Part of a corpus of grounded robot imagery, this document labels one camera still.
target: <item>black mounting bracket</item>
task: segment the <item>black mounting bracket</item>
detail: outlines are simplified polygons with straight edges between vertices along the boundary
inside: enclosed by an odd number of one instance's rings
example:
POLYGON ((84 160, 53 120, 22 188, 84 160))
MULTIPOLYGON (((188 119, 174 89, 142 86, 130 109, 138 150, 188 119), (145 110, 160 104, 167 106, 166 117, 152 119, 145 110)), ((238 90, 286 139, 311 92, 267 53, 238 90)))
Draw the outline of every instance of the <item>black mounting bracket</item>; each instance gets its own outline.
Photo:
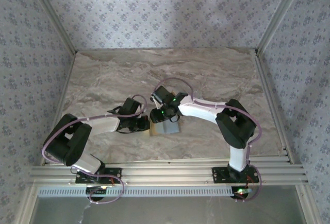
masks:
MULTIPOLYGON (((110 111, 107 111, 111 114, 120 114, 120 115, 131 115, 136 113, 138 108, 141 108, 142 104, 138 101, 127 98, 123 106, 118 106, 110 111)), ((121 134, 131 134, 138 131, 145 131, 150 129, 150 121, 148 120, 148 116, 133 116, 133 117, 119 117, 119 125, 117 127, 116 132, 121 134), (129 132, 123 132, 122 129, 127 128, 129 132)))
MULTIPOLYGON (((118 178, 122 176, 122 169, 121 168, 112 168, 112 167, 105 167, 102 170, 102 175, 110 174, 114 175, 118 178)), ((76 184, 120 184, 117 179, 110 178, 110 177, 93 177, 84 174, 82 171, 79 171, 76 175, 76 184)))
POLYGON ((230 170, 230 167, 213 167, 212 168, 212 177, 214 184, 223 184, 223 183, 259 183, 259 177, 257 171, 250 166, 241 172, 236 172, 235 177, 233 177, 233 172, 230 170))

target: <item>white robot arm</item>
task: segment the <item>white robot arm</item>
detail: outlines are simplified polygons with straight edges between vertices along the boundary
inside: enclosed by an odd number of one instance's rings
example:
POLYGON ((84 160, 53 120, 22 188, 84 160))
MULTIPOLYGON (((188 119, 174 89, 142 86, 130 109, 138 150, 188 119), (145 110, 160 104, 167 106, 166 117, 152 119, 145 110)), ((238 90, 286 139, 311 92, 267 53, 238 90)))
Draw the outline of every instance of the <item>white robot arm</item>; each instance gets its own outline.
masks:
POLYGON ((244 107, 234 99, 228 103, 211 102, 192 98, 186 93, 179 93, 176 96, 160 86, 152 94, 152 100, 156 104, 156 109, 150 113, 152 122, 158 123, 174 116, 194 116, 217 124, 226 142, 230 145, 229 171, 239 174, 246 168, 246 144, 254 134, 255 123, 245 115, 224 108, 231 106, 244 112, 244 107))

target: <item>floral wallpaper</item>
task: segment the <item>floral wallpaper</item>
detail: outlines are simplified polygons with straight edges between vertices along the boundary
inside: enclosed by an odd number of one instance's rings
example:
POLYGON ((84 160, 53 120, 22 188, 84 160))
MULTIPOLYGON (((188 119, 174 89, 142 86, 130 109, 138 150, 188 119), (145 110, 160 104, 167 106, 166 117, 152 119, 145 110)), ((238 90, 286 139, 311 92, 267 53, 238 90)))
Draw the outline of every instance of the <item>floral wallpaper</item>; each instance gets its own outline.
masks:
POLYGON ((1 224, 14 220, 27 166, 40 163, 70 62, 37 0, 1 0, 1 224))
POLYGON ((294 0, 266 48, 268 76, 296 159, 330 223, 330 0, 294 0))
POLYGON ((256 47, 280 0, 50 0, 77 50, 256 47))

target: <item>metal frame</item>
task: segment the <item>metal frame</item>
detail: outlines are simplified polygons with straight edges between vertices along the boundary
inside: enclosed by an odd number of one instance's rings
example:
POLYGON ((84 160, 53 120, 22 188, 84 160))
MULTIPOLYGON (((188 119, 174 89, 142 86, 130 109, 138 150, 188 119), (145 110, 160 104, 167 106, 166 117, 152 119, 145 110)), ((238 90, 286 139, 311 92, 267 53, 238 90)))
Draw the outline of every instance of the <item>metal frame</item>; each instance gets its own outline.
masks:
POLYGON ((54 8, 52 7, 51 2, 49 0, 39 0, 39 2, 41 4, 42 8, 44 9, 44 11, 46 12, 49 20, 53 24, 58 35, 61 37, 65 48, 71 54, 71 56, 74 56, 76 54, 76 50, 70 40, 69 35, 67 34, 60 19, 58 18, 54 8))
MULTIPOLYGON (((307 223, 322 223, 310 186, 308 185, 304 168, 302 165, 295 164, 293 161, 283 123, 275 105, 275 98, 270 91, 269 82, 265 77, 264 66, 258 57, 255 57, 255 66, 284 149, 280 156, 251 157, 251 163, 260 169, 263 185, 296 185, 297 194, 307 223)), ((70 74, 65 84, 65 91, 70 74)), ((56 120, 60 117, 65 91, 61 97, 56 120)), ((113 163, 107 166, 123 168, 122 179, 128 188, 139 186, 185 186, 189 189, 196 186, 219 187, 218 184, 213 183, 211 168, 226 166, 227 164, 228 159, 203 158, 125 162, 113 163)), ((81 187, 81 185, 75 184, 75 176, 71 174, 70 170, 61 165, 35 166, 32 168, 31 175, 32 185, 25 191, 15 223, 30 222, 36 204, 38 190, 41 187, 65 186, 72 189, 81 187)))
POLYGON ((265 51, 292 2, 293 0, 281 0, 279 3, 266 31, 263 33, 262 38, 259 41, 257 46, 259 53, 265 51))
MULTIPOLYGON (((274 94, 270 91, 271 90, 271 84, 266 77, 266 66, 262 63, 262 61, 259 58, 259 55, 255 57, 255 63, 256 68, 259 73, 259 77, 261 80, 261 85, 263 88, 263 91, 265 93, 268 106, 270 107, 275 126, 277 128, 277 132, 280 138, 281 143, 283 144, 283 147, 286 149, 289 157, 289 161, 291 164, 296 164, 294 161, 294 156, 292 154, 292 151, 290 149, 289 140, 286 136, 284 125, 281 119, 281 114, 277 108, 276 99, 274 94)), ((322 223, 320 212, 318 211, 318 208, 315 203, 314 196, 312 194, 311 188, 309 185, 297 185, 296 191, 300 200, 301 207, 303 209, 305 219, 307 223, 322 223)))

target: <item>wall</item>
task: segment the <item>wall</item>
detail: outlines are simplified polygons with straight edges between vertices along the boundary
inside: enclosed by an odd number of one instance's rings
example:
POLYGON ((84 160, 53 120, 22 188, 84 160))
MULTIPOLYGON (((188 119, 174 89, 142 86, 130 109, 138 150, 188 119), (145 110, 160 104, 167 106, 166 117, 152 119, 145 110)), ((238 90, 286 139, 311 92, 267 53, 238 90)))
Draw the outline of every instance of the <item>wall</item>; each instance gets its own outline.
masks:
POLYGON ((50 0, 77 50, 256 47, 280 0, 50 0))
POLYGON ((330 223, 330 0, 294 0, 264 61, 296 159, 330 223))
POLYGON ((1 0, 0 11, 0 223, 12 223, 71 57, 37 0, 1 0))

